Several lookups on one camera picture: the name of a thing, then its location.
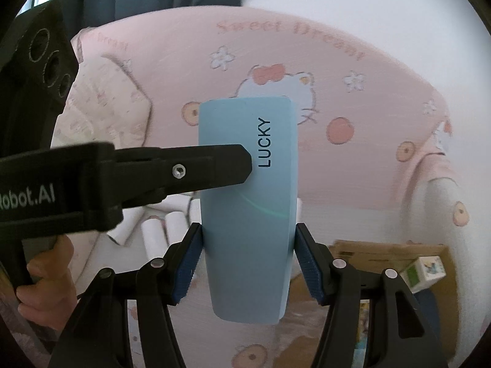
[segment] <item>screw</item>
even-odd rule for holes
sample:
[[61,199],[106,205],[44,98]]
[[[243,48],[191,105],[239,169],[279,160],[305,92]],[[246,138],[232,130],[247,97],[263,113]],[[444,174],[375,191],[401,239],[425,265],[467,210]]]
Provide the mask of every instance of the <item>screw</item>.
[[389,270],[385,270],[385,275],[391,279],[394,279],[397,278],[397,271],[390,268]]
[[172,168],[172,175],[177,179],[181,179],[186,175],[186,168],[179,163]]
[[346,267],[346,262],[342,259],[336,259],[334,262],[332,262],[332,265],[336,268],[344,268]]
[[153,268],[162,268],[164,265],[165,265],[165,260],[160,258],[160,257],[157,257],[156,259],[153,259],[151,262],[150,262],[150,265],[153,267]]
[[112,274],[112,270],[110,268],[103,268],[101,271],[99,271],[99,277],[102,279],[109,278]]

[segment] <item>light blue block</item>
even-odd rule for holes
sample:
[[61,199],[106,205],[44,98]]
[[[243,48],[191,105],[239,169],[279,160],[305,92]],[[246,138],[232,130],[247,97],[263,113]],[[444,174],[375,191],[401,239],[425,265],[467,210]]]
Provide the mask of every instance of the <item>light blue block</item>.
[[224,320],[274,324],[283,317],[295,237],[297,140],[288,98],[200,105],[199,144],[242,144],[253,164],[244,184],[200,193],[213,309]]

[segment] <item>red bow print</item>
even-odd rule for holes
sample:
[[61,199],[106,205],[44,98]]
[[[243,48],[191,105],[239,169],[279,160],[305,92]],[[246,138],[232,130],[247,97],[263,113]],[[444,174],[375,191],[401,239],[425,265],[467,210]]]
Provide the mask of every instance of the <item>red bow print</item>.
[[269,80],[280,81],[285,75],[286,70],[282,63],[277,63],[273,66],[257,67],[252,71],[252,79],[254,83],[260,86],[265,85]]

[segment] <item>cardboard box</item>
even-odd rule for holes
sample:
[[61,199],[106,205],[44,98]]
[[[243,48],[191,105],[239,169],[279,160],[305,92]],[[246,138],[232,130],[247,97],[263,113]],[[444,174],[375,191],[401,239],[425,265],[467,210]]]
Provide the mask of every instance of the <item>cardboard box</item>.
[[438,256],[419,257],[400,274],[412,293],[428,289],[446,276]]
[[440,341],[447,359],[455,356],[460,307],[457,298],[455,264],[445,245],[391,244],[337,240],[329,247],[335,259],[344,259],[353,267],[375,273],[387,268],[401,272],[419,257],[439,256],[446,276],[431,286],[440,318]]

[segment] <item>pink cushion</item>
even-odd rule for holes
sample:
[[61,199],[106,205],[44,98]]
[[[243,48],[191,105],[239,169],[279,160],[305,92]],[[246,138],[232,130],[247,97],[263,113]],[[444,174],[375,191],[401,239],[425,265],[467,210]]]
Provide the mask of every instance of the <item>pink cushion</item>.
[[146,146],[197,144],[198,106],[209,99],[294,100],[306,202],[398,206],[421,159],[443,153],[451,136],[445,101],[429,83],[320,23],[245,7],[192,7],[78,37],[79,59],[111,58],[151,100]]

